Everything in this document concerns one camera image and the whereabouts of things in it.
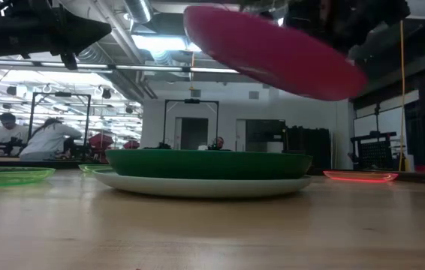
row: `white door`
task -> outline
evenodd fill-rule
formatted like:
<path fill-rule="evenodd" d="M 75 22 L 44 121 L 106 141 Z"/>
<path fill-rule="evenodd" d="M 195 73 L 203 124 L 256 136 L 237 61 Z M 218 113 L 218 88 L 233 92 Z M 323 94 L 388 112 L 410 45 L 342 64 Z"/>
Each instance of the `white door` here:
<path fill-rule="evenodd" d="M 174 149 L 181 149 L 181 130 L 182 118 L 176 118 L 176 125 L 174 126 Z"/>
<path fill-rule="evenodd" d="M 236 120 L 236 152 L 246 151 L 246 120 Z"/>

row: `person in white shirt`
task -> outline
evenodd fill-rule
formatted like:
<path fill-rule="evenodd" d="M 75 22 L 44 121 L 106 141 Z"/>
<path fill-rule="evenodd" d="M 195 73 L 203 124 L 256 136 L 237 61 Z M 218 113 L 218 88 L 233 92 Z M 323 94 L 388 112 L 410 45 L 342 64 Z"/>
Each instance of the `person in white shirt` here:
<path fill-rule="evenodd" d="M 0 115 L 2 127 L 0 127 L 0 143 L 9 143 L 12 137 L 27 143 L 29 128 L 16 124 L 16 116 L 6 112 Z M 19 154 L 20 147 L 14 147 L 11 155 Z"/>
<path fill-rule="evenodd" d="M 82 134 L 55 118 L 47 119 L 31 135 L 28 145 L 20 153 L 20 160 L 46 161 L 54 159 L 56 153 L 64 151 L 65 136 L 78 139 Z"/>

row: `white plate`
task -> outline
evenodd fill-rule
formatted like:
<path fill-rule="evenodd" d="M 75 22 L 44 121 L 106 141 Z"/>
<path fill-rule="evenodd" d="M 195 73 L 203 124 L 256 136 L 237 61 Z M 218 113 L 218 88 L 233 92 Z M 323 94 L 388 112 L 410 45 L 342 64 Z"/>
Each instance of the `white plate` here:
<path fill-rule="evenodd" d="M 288 194 L 311 184 L 311 178 L 281 180 L 204 180 L 118 175 L 111 169 L 94 171 L 100 182 L 123 191 L 172 197 L 247 198 Z"/>

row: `red glowing disc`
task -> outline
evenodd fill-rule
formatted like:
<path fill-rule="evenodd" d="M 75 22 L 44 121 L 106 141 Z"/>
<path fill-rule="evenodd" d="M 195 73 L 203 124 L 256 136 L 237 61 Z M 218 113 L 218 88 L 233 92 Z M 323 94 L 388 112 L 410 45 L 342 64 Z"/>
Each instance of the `red glowing disc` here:
<path fill-rule="evenodd" d="M 358 94 L 364 74 L 328 45 L 248 13 L 189 6 L 189 38 L 228 67 L 296 95 L 339 101 Z"/>
<path fill-rule="evenodd" d="M 323 171 L 323 173 L 332 180 L 368 183 L 385 183 L 398 177 L 397 173 L 392 172 Z"/>

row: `green bowl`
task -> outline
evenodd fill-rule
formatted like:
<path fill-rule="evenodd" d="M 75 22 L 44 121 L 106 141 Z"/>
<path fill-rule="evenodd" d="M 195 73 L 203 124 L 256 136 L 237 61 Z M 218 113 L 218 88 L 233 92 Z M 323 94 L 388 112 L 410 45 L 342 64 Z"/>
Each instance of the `green bowl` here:
<path fill-rule="evenodd" d="M 92 173 L 95 170 L 102 169 L 110 169 L 109 164 L 81 164 L 79 165 L 79 169 L 83 171 L 83 173 Z"/>
<path fill-rule="evenodd" d="M 54 171 L 49 168 L 0 167 L 0 186 L 41 182 Z"/>
<path fill-rule="evenodd" d="M 312 157 L 195 150 L 106 150 L 109 164 L 121 176 L 171 179 L 298 179 L 306 174 Z"/>

